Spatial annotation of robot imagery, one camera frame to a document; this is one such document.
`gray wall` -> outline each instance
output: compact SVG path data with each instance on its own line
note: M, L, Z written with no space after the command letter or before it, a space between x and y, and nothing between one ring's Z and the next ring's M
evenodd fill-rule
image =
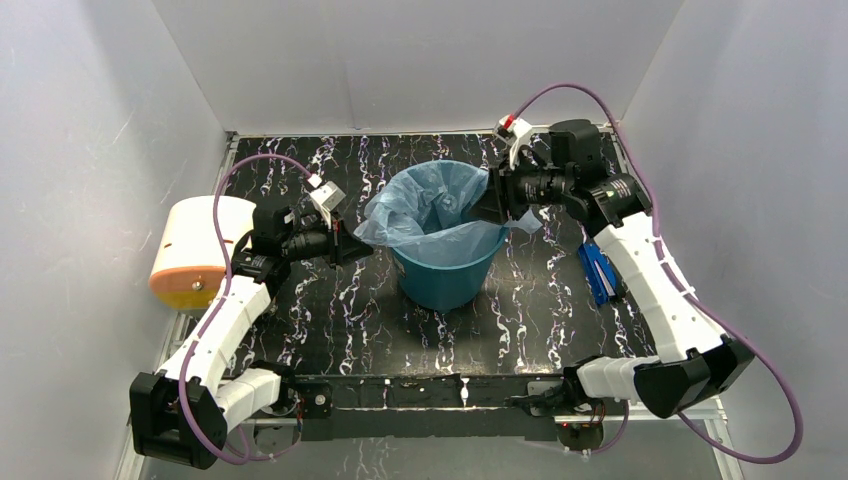
M769 352L807 423L800 453L750 479L845 478L848 5L689 1L625 117L700 296ZM736 446L789 441L764 368L725 395Z
M6 0L0 135L0 476L111 478L173 316L159 236L224 133L149 0Z
M555 81L624 110L682 0L154 0L227 130L490 129ZM534 123L601 120L576 93Z

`marble tabletop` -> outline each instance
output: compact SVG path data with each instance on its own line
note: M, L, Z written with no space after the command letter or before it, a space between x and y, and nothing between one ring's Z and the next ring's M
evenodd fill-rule
M543 136L534 142L547 148ZM610 168L617 168L608 135L604 145ZM501 156L486 134L242 138L236 161L256 153L291 156L335 182L347 194L340 212L351 230L368 200L410 165L452 159L485 166ZM264 206L308 206L297 172L279 161L243 168L226 192ZM320 259L292 265L227 374L254 360L306 375L532 374L590 355L652 355L650 331L631 300L595 306L576 255L580 226L560 207L535 213L543 228L512 231L480 294L447 314L405 297L383 247L336 270Z

